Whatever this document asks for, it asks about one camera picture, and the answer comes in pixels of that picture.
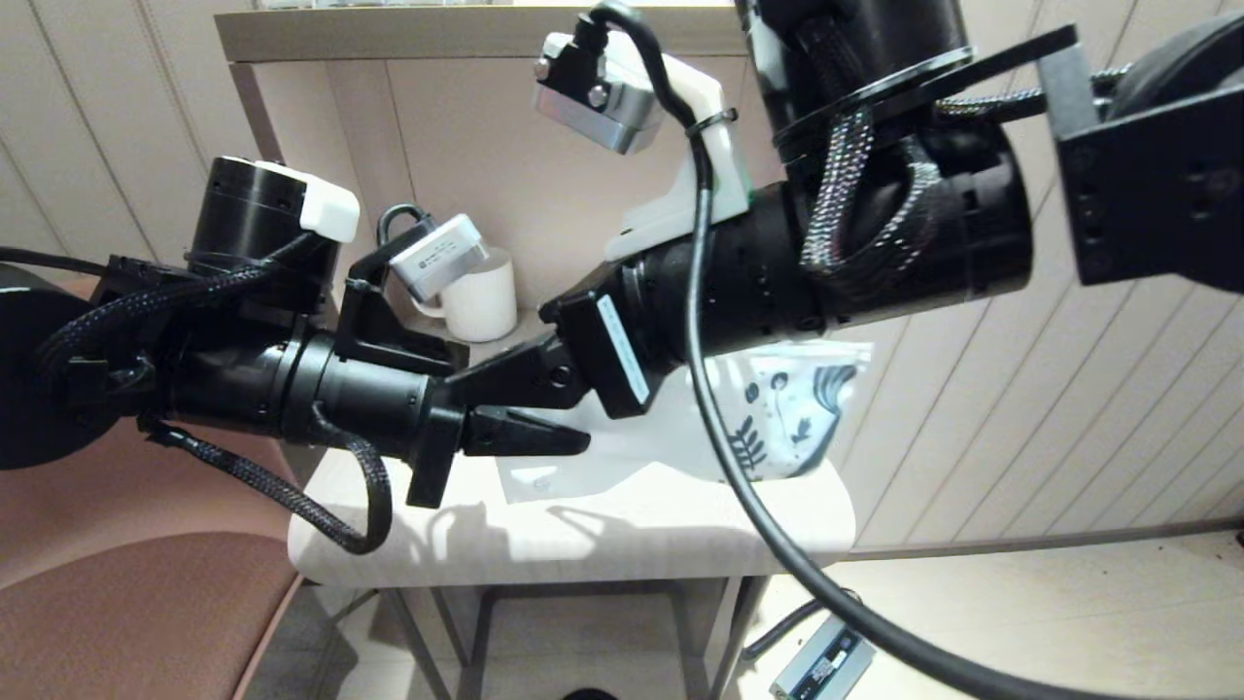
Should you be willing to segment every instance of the white mug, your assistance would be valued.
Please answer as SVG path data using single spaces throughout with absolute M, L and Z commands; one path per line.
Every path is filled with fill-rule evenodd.
M 449 332 L 466 342 L 488 342 L 519 325 L 514 295 L 514 260 L 503 247 L 488 249 L 488 260 L 462 276 L 439 295 L 439 306 L 414 301 L 427 316 L 445 318 Z

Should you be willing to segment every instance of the paneled wall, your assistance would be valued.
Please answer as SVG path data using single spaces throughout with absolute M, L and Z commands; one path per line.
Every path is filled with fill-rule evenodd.
M 210 158 L 258 154 L 211 21 L 249 7 L 0 0 L 0 240 L 178 261 Z M 1096 66 L 1229 10 L 1244 0 L 964 0 L 983 52 L 1075 21 Z M 780 178 L 746 62 L 690 62 L 739 104 L 756 183 Z M 285 94 L 267 101 L 282 154 L 357 188 L 361 230 L 412 195 L 469 211 L 514 250 L 527 306 L 591 269 L 622 211 L 666 189 L 683 157 L 673 128 L 621 158 L 532 113 L 526 58 L 255 70 L 265 94 Z M 1020 71 L 978 92 L 1033 83 Z M 1037 235 L 1029 287 L 837 333 L 876 342 L 831 454 L 860 548 L 1244 515 L 1244 305 L 1174 277 L 1081 287 L 1049 131 L 1009 128 Z

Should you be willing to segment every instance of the label sticker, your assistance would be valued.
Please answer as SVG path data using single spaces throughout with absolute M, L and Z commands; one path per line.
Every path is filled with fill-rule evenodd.
M 596 308 L 601 312 L 601 320 L 605 321 L 605 329 L 610 333 L 610 339 L 613 341 L 613 349 L 618 356 L 618 362 L 622 363 L 622 372 L 626 373 L 631 393 L 634 394 L 636 402 L 646 403 L 649 395 L 648 382 L 643 379 L 639 359 L 634 357 L 634 347 L 626 333 L 626 326 L 622 325 L 622 317 L 618 316 L 613 298 L 608 293 L 601 296 L 596 301 Z

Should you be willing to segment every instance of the printed plastic bag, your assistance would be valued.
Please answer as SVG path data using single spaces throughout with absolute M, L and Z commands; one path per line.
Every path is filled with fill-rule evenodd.
M 816 339 L 743 349 L 707 363 L 730 445 L 753 481 L 791 479 L 825 463 L 871 343 Z M 671 374 L 649 412 L 615 421 L 596 394 L 569 412 L 531 415 L 586 431 L 591 448 L 572 458 L 498 460 L 509 502 L 602 494 L 652 463 L 705 481 L 724 481 L 685 368 Z

